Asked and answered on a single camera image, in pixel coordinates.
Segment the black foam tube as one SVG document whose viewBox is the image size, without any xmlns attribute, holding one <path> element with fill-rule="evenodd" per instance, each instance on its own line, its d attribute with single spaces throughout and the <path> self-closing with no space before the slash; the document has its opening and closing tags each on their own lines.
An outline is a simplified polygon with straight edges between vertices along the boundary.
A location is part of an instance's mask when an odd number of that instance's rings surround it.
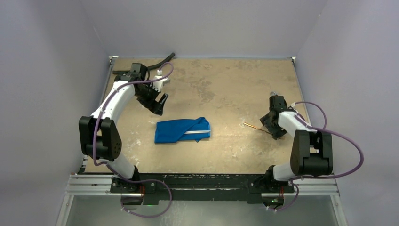
<svg viewBox="0 0 399 226">
<path fill-rule="evenodd" d="M 147 68 L 149 70 L 154 70 L 160 68 L 164 63 L 169 62 L 176 56 L 175 52 L 172 52 L 169 56 L 164 58 L 162 61 L 158 62 L 157 64 L 153 64 L 148 66 Z M 112 74 L 114 75 L 127 75 L 129 72 L 131 72 L 131 68 L 134 67 L 135 63 L 132 63 L 131 66 L 129 67 L 128 70 L 113 70 Z"/>
</svg>

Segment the white plastic utensil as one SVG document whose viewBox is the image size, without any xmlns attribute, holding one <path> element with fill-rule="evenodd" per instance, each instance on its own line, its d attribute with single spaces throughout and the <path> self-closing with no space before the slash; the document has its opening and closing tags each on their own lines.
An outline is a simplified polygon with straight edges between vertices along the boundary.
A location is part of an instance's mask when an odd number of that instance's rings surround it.
<svg viewBox="0 0 399 226">
<path fill-rule="evenodd" d="M 204 134 L 204 133 L 210 133 L 210 130 L 190 130 L 186 131 L 184 134 Z"/>
</svg>

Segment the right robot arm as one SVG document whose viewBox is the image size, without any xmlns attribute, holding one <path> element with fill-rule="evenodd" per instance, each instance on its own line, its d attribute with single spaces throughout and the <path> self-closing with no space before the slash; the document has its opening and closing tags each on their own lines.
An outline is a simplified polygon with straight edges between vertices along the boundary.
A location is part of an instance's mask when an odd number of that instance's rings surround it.
<svg viewBox="0 0 399 226">
<path fill-rule="evenodd" d="M 264 185 L 267 190 L 275 192 L 283 182 L 298 176 L 332 174 L 332 135 L 312 129 L 296 109 L 287 105 L 283 96 L 269 98 L 269 112 L 260 122 L 275 140 L 286 134 L 293 138 L 289 162 L 270 166 L 266 171 Z"/>
</svg>

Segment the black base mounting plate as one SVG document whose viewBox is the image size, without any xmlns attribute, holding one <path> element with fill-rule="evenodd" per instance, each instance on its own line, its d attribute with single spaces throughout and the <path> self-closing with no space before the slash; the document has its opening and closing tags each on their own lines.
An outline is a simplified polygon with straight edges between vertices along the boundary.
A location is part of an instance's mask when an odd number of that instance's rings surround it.
<svg viewBox="0 0 399 226">
<path fill-rule="evenodd" d="M 144 205 L 159 201 L 243 201 L 261 204 L 270 194 L 276 197 L 283 191 L 293 194 L 287 182 L 278 182 L 265 174 L 172 174 L 139 173 L 127 182 L 112 177 L 112 194 L 137 194 Z"/>
</svg>

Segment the blue cloth napkin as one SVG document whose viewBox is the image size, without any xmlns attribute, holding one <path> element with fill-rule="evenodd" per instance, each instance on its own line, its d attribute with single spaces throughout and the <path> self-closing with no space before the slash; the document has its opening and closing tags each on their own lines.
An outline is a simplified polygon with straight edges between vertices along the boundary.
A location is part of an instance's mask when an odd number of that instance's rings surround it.
<svg viewBox="0 0 399 226">
<path fill-rule="evenodd" d="M 210 130 L 210 123 L 205 117 L 197 119 L 175 119 L 160 121 L 156 123 L 154 135 L 155 144 L 174 144 L 180 141 L 196 141 L 211 137 L 210 133 L 204 134 L 184 134 L 190 130 Z"/>
</svg>

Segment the aluminium frame rail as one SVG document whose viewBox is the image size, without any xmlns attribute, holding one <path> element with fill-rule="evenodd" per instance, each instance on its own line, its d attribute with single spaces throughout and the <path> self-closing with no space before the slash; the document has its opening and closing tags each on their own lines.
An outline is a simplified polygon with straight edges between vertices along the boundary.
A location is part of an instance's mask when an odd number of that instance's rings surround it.
<svg viewBox="0 0 399 226">
<path fill-rule="evenodd" d="M 254 184 L 258 174 L 158 174 L 142 173 L 139 185 L 119 181 L 110 174 L 71 175 L 66 192 L 71 195 L 141 195 L 154 194 L 167 187 L 172 192 L 243 192 L 263 197 L 277 196 L 280 192 L 293 196 L 336 195 L 338 187 L 333 179 L 304 179 L 295 181 L 295 187 L 269 189 Z"/>
</svg>

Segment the brown plastic utensil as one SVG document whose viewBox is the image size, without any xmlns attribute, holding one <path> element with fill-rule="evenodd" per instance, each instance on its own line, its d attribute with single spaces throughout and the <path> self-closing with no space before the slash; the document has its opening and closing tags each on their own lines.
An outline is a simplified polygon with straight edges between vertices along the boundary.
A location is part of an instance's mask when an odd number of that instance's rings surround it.
<svg viewBox="0 0 399 226">
<path fill-rule="evenodd" d="M 262 132 L 265 132 L 265 133 L 271 135 L 270 132 L 268 132 L 268 131 L 266 131 L 266 130 L 264 130 L 264 129 L 261 129 L 261 128 L 259 128 L 259 127 L 256 127 L 256 126 L 254 126 L 254 125 L 251 125 L 251 124 L 249 124 L 249 123 L 243 122 L 243 125 L 248 126 L 248 127 L 250 127 L 250 128 L 253 128 L 253 129 L 256 129 L 256 130 L 259 130 L 259 131 L 262 131 Z"/>
</svg>

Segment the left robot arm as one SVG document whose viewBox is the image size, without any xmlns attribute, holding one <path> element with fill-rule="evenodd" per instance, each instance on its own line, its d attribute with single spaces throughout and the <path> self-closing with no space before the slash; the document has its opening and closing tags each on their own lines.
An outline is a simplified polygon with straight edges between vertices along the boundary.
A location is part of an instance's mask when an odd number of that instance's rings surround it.
<svg viewBox="0 0 399 226">
<path fill-rule="evenodd" d="M 134 97 L 151 113 L 163 114 L 168 94 L 161 94 L 161 89 L 171 75 L 163 74 L 166 65 L 171 63 L 132 63 L 128 71 L 114 71 L 116 77 L 110 93 L 90 116 L 82 116 L 78 122 L 82 153 L 91 157 L 95 166 L 105 165 L 121 178 L 122 187 L 130 193 L 140 188 L 140 177 L 137 167 L 122 154 L 117 121 Z"/>
</svg>

